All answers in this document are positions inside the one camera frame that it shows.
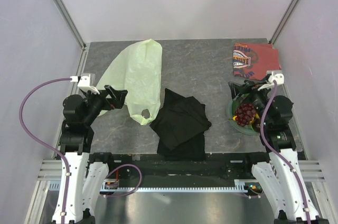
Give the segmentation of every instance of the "plastic bag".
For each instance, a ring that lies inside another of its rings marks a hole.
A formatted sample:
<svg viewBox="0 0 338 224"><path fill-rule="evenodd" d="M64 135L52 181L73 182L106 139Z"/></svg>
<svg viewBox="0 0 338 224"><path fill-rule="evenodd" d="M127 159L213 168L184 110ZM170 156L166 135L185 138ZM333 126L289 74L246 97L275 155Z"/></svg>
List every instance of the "plastic bag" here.
<svg viewBox="0 0 338 224"><path fill-rule="evenodd" d="M111 85L117 90L127 89L125 104L131 118L146 125L156 118L161 104L161 68L162 46L152 39L137 42L121 51L96 87L104 89L105 85ZM148 118L142 116L146 110Z"/></svg>

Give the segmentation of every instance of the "gray tabletop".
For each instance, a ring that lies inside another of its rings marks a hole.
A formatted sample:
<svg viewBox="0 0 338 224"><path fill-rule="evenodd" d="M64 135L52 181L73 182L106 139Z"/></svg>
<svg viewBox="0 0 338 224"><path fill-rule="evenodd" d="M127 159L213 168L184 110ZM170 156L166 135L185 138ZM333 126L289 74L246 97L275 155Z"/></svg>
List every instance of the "gray tabletop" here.
<svg viewBox="0 0 338 224"><path fill-rule="evenodd" d="M231 126L226 118L231 100L228 81L243 82L233 76L232 49L236 42L267 43L266 39L164 40L162 88L188 97L194 96L206 105L205 112L212 126L205 134L208 153L264 151L258 136L248 136ZM101 78L113 59L135 41L91 43L84 72ZM291 128L297 148L301 149L294 122ZM95 132L92 152L115 154L156 153L158 136L147 125L141 126L129 116L127 107L98 117L92 125Z"/></svg>

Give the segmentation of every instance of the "white wall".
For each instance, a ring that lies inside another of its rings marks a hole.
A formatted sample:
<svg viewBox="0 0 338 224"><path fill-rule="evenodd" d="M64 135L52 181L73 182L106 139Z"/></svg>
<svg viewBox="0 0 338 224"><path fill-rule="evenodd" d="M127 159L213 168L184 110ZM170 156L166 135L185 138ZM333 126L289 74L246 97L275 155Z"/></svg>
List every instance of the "white wall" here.
<svg viewBox="0 0 338 224"><path fill-rule="evenodd" d="M291 0L63 0L86 42L270 38Z"/></svg>
<svg viewBox="0 0 338 224"><path fill-rule="evenodd" d="M80 48L52 0L0 0L0 222L23 223L44 157L18 110L24 96L47 80L76 72ZM67 82L32 96L24 119L40 139L55 144Z"/></svg>
<svg viewBox="0 0 338 224"><path fill-rule="evenodd" d="M301 0L276 43L309 158L338 207L338 0Z"/></svg>

